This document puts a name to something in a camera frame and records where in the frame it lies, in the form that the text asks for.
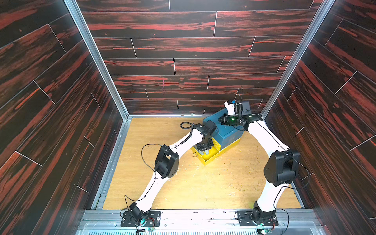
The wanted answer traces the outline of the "teal yellow drawer cabinet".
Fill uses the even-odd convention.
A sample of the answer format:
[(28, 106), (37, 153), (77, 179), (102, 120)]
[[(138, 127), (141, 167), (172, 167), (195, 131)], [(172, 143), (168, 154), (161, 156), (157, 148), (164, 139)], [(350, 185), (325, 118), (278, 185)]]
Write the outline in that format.
[(227, 109), (224, 108), (215, 114), (203, 119), (203, 124), (206, 124), (209, 120), (216, 124), (217, 129), (214, 131), (212, 141), (214, 145), (221, 145), (220, 155), (227, 152), (230, 148), (236, 146), (243, 135), (243, 131), (236, 130), (233, 126), (221, 125), (218, 119), (227, 114)]

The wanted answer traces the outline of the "yellow bottom drawer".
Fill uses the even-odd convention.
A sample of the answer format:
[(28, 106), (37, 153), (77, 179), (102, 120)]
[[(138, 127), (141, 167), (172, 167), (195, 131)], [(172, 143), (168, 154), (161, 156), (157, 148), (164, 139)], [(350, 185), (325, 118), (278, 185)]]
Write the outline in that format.
[(196, 157), (203, 165), (208, 165), (209, 163), (213, 162), (217, 157), (220, 156), (220, 149), (221, 145), (214, 145), (208, 153), (200, 152), (196, 149), (195, 146), (191, 148), (193, 151), (193, 157)]

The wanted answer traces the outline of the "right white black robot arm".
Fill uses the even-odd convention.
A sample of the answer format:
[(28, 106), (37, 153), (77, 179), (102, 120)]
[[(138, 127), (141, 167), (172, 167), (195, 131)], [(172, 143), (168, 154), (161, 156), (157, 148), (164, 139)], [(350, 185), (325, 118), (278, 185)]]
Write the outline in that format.
[(258, 226), (277, 225), (276, 205), (288, 185), (297, 177), (300, 152), (279, 140), (258, 115), (239, 118), (224, 114), (219, 118), (222, 125), (242, 127), (253, 135), (268, 155), (263, 169), (265, 187), (252, 209), (252, 221)]

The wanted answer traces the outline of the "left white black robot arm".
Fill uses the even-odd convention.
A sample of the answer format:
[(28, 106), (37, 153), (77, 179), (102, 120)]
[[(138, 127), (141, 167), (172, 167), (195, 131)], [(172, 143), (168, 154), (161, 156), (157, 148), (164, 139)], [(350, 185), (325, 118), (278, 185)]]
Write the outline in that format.
[(217, 129), (213, 121), (206, 124), (185, 121), (180, 123), (182, 129), (184, 124), (190, 125), (186, 127), (190, 132), (174, 144), (160, 146), (152, 169), (153, 176), (139, 199), (132, 200), (125, 196), (125, 199), (133, 202), (127, 208), (136, 226), (142, 226), (148, 220), (148, 213), (156, 196), (165, 182), (177, 173), (180, 158), (194, 146), (203, 152), (208, 152), (213, 147), (212, 135)]

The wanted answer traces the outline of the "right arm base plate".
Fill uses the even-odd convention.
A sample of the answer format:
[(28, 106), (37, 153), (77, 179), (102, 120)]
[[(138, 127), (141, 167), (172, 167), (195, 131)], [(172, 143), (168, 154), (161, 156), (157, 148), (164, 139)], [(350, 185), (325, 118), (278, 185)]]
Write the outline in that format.
[(252, 211), (236, 211), (235, 219), (239, 221), (240, 226), (270, 226), (275, 227), (279, 225), (276, 217), (276, 210), (264, 212), (259, 209)]

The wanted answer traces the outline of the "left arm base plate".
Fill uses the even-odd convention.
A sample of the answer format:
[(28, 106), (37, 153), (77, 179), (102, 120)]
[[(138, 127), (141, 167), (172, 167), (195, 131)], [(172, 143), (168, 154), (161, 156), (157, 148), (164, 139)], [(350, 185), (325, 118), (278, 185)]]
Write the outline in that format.
[(146, 213), (139, 213), (136, 215), (134, 212), (124, 211), (122, 213), (121, 227), (159, 227), (161, 223), (160, 211), (148, 211)]

